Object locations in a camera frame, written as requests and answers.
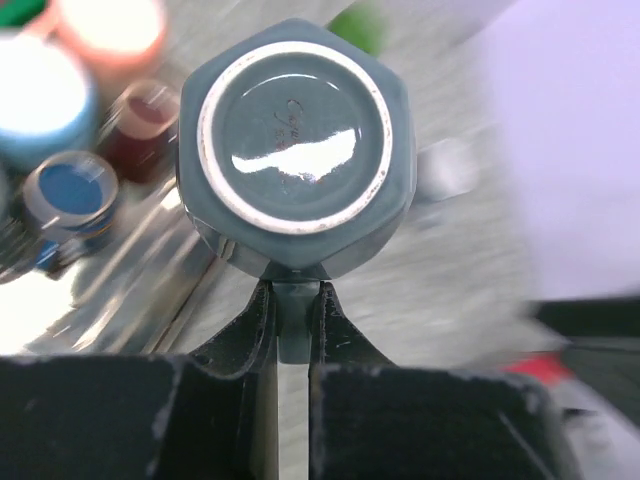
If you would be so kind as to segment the white mug blue text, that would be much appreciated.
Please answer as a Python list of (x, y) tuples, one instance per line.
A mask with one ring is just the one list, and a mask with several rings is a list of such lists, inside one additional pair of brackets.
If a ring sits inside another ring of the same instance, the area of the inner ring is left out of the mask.
[(414, 201), (435, 203), (472, 191), (479, 181), (479, 166), (470, 144), (445, 138), (417, 154)]

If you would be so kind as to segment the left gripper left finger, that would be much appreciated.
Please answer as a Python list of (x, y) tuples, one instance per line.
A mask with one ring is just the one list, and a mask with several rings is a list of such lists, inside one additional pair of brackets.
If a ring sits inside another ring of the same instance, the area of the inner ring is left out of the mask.
[(189, 354), (1, 361), (5, 479), (274, 479), (275, 299)]

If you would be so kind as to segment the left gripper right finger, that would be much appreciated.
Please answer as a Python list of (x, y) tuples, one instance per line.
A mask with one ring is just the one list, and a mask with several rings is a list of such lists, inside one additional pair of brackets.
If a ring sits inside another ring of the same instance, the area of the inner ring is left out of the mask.
[(577, 479), (559, 406), (525, 375), (399, 367), (323, 283), (311, 317), (313, 479)]

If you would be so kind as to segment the grey blue faceted mug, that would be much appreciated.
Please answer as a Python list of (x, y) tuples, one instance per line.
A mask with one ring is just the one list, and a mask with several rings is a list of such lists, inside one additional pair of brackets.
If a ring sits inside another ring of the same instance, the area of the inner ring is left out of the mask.
[(308, 21), (255, 34), (183, 86), (182, 202), (220, 258), (274, 286), (284, 363), (309, 360), (314, 297), (387, 244), (416, 169), (403, 82)]

